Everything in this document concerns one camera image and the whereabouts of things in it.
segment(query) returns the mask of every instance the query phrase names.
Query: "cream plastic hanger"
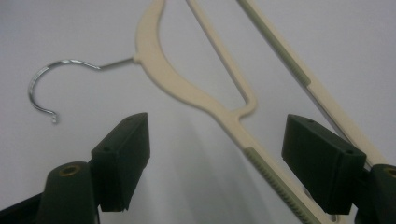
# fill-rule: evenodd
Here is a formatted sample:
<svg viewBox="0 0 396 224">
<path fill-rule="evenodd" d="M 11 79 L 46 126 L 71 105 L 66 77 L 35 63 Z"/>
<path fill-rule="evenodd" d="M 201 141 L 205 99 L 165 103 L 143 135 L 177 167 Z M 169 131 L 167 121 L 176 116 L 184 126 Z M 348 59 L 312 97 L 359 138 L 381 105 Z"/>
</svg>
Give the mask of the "cream plastic hanger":
<svg viewBox="0 0 396 224">
<path fill-rule="evenodd" d="M 259 145 L 259 143 L 240 123 L 239 120 L 242 117 L 252 113 L 256 108 L 256 98 L 249 85 L 243 79 L 236 63 L 217 37 L 215 30 L 211 27 L 204 12 L 199 8 L 194 0 L 188 1 L 189 6 L 198 22 L 200 22 L 206 36 L 210 40 L 224 66 L 230 73 L 236 87 L 245 99 L 245 106 L 233 111 L 227 110 L 220 102 L 216 101 L 209 94 L 198 89 L 184 77 L 180 76 L 166 60 L 158 37 L 159 20 L 163 12 L 164 2 L 164 0 L 154 0 L 147 9 L 139 22 L 136 32 L 135 44 L 137 53 L 132 59 L 122 62 L 133 61 L 134 63 L 140 63 L 150 79 L 163 91 L 178 100 L 188 105 L 200 108 L 211 115 L 223 130 L 230 135 L 242 152 L 273 187 L 276 193 L 303 223 L 334 223 L 333 221 L 330 221 L 329 216 L 304 193 L 303 188 L 291 180 L 291 178 L 277 165 L 276 161 L 270 157 L 267 151 Z M 107 65 L 98 67 L 81 61 L 76 61 L 74 63 L 82 64 L 96 70 L 109 67 Z M 41 75 L 45 74 L 52 67 L 55 67 L 55 65 L 47 66 L 40 70 L 34 76 L 29 85 L 29 97 L 32 105 L 46 113 L 50 113 L 52 111 L 39 107 L 35 103 L 33 93 L 35 84 Z M 344 220 L 339 217 L 336 223 L 344 223 Z"/>
</svg>

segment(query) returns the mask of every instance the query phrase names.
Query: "metal hook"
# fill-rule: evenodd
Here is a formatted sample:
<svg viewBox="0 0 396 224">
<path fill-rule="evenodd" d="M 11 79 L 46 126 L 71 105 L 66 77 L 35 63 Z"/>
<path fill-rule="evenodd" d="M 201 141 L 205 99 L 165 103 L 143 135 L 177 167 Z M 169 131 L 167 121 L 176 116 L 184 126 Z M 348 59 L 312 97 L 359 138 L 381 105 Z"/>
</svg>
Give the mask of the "metal hook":
<svg viewBox="0 0 396 224">
<path fill-rule="evenodd" d="M 59 62 L 55 62 L 55 63 L 49 64 L 49 65 L 43 67 L 37 73 L 35 73 L 35 75 L 33 76 L 32 80 L 30 81 L 29 88 L 28 88 L 29 100 L 30 100 L 30 102 L 31 102 L 31 104 L 32 104 L 32 106 L 34 108 L 36 108 L 37 110 L 39 110 L 41 112 L 48 113 L 48 114 L 52 115 L 52 122 L 53 123 L 57 123 L 58 122 L 58 114 L 57 113 L 55 113 L 52 110 L 45 109 L 45 108 L 39 106 L 35 102 L 35 84 L 37 83 L 37 81 L 44 74 L 48 73 L 49 70 L 51 70 L 51 69 L 53 69 L 55 67 L 58 67 L 58 66 L 61 66 L 61 65 L 66 65 L 66 64 L 78 64 L 78 65 L 82 65 L 82 66 L 85 66 L 87 68 L 90 68 L 92 70 L 104 71 L 104 70 L 107 70 L 107 69 L 111 69 L 111 68 L 114 68 L 114 67 L 125 65 L 127 63 L 134 63 L 134 58 L 128 58 L 128 59 L 121 60 L 121 61 L 118 61 L 118 62 L 115 62 L 115 63 L 109 63 L 109 64 L 106 64 L 106 65 L 103 65 L 103 66 L 96 66 L 96 65 L 93 65 L 93 64 L 90 64 L 90 63 L 85 63 L 83 61 L 74 60 L 74 59 L 61 60 Z"/>
</svg>

